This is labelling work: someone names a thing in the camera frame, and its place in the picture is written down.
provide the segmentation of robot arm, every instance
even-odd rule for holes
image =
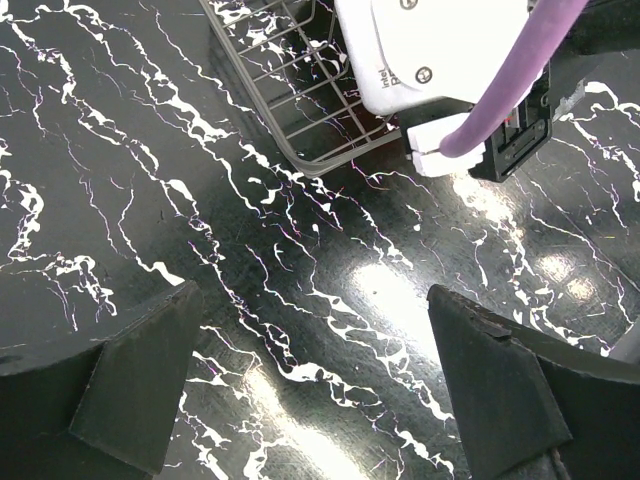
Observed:
[[[584,96],[598,54],[640,48],[638,3],[336,0],[336,9],[365,106],[397,114],[418,172],[501,182]]]

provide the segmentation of screw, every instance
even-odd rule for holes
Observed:
[[[400,7],[404,10],[413,10],[418,5],[418,0],[400,0]]]
[[[420,70],[416,72],[416,80],[418,83],[429,83],[433,78],[433,72],[429,67],[422,67]]]

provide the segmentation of glossy surface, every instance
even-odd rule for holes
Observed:
[[[640,312],[640,56],[504,185],[399,142],[306,180],[196,0],[42,3],[0,0],[0,347],[196,280],[160,478],[468,478],[430,285],[603,354]]]

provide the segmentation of metal wire rack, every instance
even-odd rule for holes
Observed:
[[[284,156],[317,177],[400,138],[362,104],[330,0],[200,0]]]

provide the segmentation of floor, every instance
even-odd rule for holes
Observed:
[[[159,478],[468,478],[434,283],[603,355],[637,319],[640,55],[492,185],[400,142],[304,179],[216,48],[197,0],[0,0],[0,347],[196,280]]]

